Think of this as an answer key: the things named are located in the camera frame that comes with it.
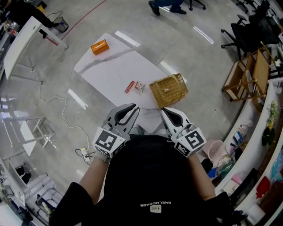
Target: white table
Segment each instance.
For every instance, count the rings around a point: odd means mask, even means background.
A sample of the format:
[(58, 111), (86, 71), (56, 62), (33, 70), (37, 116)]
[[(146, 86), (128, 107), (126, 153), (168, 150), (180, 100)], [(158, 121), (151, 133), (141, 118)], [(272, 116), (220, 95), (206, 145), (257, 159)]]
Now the white table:
[[(148, 133), (153, 133), (162, 120), (149, 84), (167, 75), (109, 34), (102, 35), (95, 43), (104, 39), (110, 49), (95, 56), (89, 48), (76, 64), (75, 71), (114, 105), (137, 104), (140, 114), (136, 122)], [(145, 85), (144, 92), (141, 94), (133, 86), (125, 93), (131, 81)]]
[(23, 26), (21, 31), (18, 33), (17, 37), (11, 44), (5, 58), (4, 58), (4, 67), (5, 67), (5, 74), (7, 80), (9, 79), (17, 79), (17, 80), (26, 80), (32, 81), (33, 83), (42, 84), (42, 81), (22, 77), (20, 75), (14, 75), (13, 70), (15, 66), (20, 66), (22, 68), (33, 69), (23, 64), (17, 63), (21, 54), (25, 50), (25, 48), (29, 45), (30, 41), (36, 35), (36, 33), (42, 29), (46, 32), (51, 38), (59, 43), (60, 46), (67, 49), (69, 46), (64, 43), (60, 38), (58, 38), (54, 33), (52, 33), (47, 27), (43, 26), (36, 18), (33, 16), (27, 21), (27, 23)]

